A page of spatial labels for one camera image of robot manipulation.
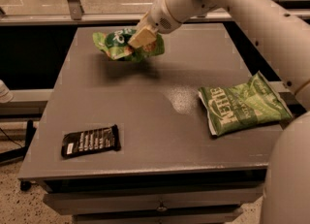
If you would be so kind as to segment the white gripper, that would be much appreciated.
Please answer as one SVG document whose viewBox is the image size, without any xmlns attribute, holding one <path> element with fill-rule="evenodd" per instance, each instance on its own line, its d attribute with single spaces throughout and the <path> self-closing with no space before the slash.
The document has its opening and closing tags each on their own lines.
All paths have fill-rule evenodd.
<svg viewBox="0 0 310 224">
<path fill-rule="evenodd" d="M 151 9 L 137 24 L 138 31 L 130 38 L 128 44 L 133 48 L 149 45 L 156 40 L 157 32 L 171 33 L 193 13 L 193 0 L 155 0 Z"/>
</svg>

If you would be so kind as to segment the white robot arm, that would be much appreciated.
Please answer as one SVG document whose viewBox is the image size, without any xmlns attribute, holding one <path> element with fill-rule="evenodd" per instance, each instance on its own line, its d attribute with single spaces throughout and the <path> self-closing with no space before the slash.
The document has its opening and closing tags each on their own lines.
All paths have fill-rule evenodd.
<svg viewBox="0 0 310 224">
<path fill-rule="evenodd" d="M 130 45 L 169 34 L 192 16 L 225 9 L 306 113 L 276 142 L 266 173 L 260 224 L 310 223 L 310 27 L 272 0 L 156 0 Z"/>
</svg>

